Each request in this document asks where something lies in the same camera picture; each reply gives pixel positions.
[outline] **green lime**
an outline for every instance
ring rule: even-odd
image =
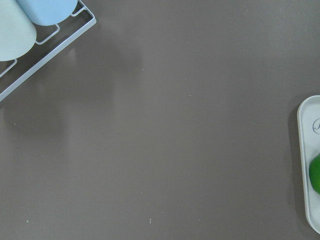
[[[320,154],[310,163],[309,177],[313,189],[320,194]]]

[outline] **green object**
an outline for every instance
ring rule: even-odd
[[[320,194],[320,154],[310,163],[309,177],[313,189]]]

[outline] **tabletop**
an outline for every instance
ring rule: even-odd
[[[83,2],[97,24],[0,103],[0,239],[318,239],[320,1]]]

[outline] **circular logo on tray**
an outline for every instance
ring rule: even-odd
[[[312,129],[316,134],[320,134],[320,118],[314,121]]]

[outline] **gray surface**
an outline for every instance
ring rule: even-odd
[[[319,239],[296,112],[320,1],[85,3],[98,24],[0,104],[0,239]]]

